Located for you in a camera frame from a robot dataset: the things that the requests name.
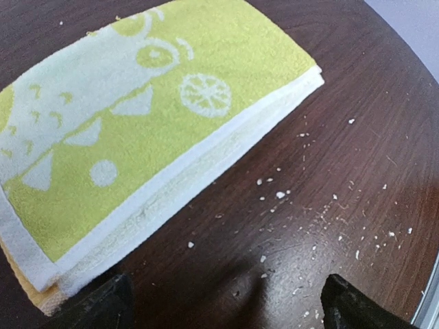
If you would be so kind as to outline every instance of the round table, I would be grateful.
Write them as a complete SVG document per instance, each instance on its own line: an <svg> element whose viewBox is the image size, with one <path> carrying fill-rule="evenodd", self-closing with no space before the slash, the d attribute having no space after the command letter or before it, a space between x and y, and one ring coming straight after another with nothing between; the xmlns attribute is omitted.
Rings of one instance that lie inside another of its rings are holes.
<svg viewBox="0 0 439 329"><path fill-rule="evenodd" d="M1 2L0 88L162 2ZM136 328L322 328L321 288L339 273L410 320L439 246L437 83L362 1L250 2L316 59L325 85L94 286L130 274ZM44 323L3 254L0 295L5 328Z"/></svg>

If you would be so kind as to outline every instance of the yellow towel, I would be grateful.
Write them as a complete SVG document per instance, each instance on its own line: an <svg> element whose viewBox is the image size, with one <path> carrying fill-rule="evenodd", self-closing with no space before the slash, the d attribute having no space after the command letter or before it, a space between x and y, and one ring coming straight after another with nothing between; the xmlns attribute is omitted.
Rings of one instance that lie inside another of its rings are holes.
<svg viewBox="0 0 439 329"><path fill-rule="evenodd" d="M0 93L0 239L50 314L323 84L242 0L180 0L49 56Z"/></svg>

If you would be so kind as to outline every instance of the folded towel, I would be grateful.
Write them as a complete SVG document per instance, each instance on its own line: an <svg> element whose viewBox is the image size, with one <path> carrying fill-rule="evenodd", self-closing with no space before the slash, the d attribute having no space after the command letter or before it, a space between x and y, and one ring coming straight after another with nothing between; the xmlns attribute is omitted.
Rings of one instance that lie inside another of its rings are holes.
<svg viewBox="0 0 439 329"><path fill-rule="evenodd" d="M56 52L0 93L0 239L51 314L323 84L242 0L180 0Z"/></svg>

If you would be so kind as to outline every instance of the dark wood table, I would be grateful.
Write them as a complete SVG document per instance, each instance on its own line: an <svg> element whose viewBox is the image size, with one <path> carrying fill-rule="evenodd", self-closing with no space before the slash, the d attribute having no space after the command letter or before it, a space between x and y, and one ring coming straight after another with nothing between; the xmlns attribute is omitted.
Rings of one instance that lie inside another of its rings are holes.
<svg viewBox="0 0 439 329"><path fill-rule="evenodd" d="M0 88L116 15L161 2L0 1ZM322 328L330 273L409 320L439 246L438 85L362 1L251 3L317 60L326 84L110 270L132 276L136 328ZM0 327L45 321L3 255L0 296Z"/></svg>

